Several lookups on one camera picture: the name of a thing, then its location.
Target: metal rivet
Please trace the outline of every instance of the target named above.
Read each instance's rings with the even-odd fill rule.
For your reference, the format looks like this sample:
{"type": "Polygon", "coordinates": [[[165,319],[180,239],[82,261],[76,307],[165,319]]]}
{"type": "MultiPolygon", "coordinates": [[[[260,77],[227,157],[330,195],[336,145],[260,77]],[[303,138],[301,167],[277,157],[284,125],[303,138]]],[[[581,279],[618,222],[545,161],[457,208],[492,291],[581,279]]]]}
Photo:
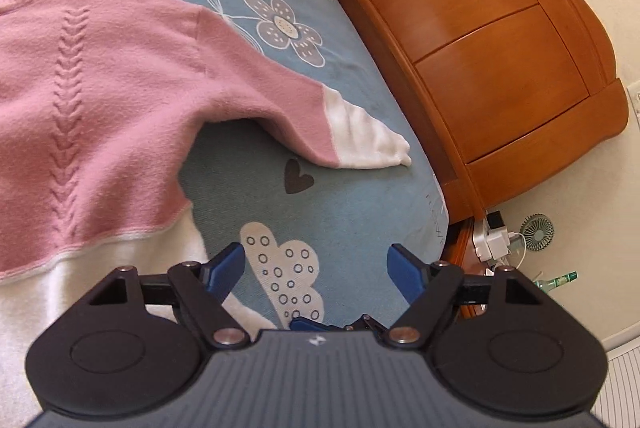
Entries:
{"type": "Polygon", "coordinates": [[[220,345],[238,345],[244,341],[244,331],[235,327],[227,327],[213,333],[213,340],[220,345]]]}
{"type": "Polygon", "coordinates": [[[389,331],[389,339],[396,343],[415,343],[420,339],[420,331],[413,327],[394,327],[389,331]]]}

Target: headboard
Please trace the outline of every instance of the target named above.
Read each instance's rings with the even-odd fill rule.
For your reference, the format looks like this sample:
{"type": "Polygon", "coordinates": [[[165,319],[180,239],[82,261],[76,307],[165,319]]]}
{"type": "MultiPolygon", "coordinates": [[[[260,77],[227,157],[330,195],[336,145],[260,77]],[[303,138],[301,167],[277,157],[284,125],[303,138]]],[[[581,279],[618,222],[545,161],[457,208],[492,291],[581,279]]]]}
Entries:
{"type": "Polygon", "coordinates": [[[628,108],[583,0],[339,0],[414,128],[450,221],[619,134],[628,108]]]}

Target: wall outlet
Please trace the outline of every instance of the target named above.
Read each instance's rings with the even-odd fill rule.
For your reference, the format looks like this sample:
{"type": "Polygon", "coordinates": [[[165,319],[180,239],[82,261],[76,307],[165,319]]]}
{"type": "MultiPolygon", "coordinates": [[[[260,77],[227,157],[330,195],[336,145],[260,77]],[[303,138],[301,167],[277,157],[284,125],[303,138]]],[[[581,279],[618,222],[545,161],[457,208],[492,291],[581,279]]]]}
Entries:
{"type": "Polygon", "coordinates": [[[638,120],[638,126],[640,126],[640,80],[633,82],[626,87],[631,99],[631,106],[636,113],[636,119],[638,120]]]}

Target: small fan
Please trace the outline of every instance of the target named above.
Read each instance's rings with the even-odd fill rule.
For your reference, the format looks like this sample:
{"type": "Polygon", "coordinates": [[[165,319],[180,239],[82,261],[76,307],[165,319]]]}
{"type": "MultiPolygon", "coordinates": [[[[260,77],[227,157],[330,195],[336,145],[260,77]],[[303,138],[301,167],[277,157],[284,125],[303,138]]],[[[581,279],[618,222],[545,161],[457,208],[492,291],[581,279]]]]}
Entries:
{"type": "Polygon", "coordinates": [[[540,251],[545,249],[554,238],[554,225],[546,215],[537,213],[527,217],[520,227],[527,249],[540,251]]]}

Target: flower center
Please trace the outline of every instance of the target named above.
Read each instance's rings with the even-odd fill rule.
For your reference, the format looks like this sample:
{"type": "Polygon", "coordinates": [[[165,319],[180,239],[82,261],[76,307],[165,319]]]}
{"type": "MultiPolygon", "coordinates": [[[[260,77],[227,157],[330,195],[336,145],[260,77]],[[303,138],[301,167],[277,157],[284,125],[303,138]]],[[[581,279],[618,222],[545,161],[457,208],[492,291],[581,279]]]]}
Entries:
{"type": "Polygon", "coordinates": [[[284,18],[276,15],[275,17],[273,17],[273,23],[276,25],[276,27],[280,31],[286,34],[289,38],[298,37],[298,30],[292,23],[290,23],[290,21],[285,20],[284,18]]]}

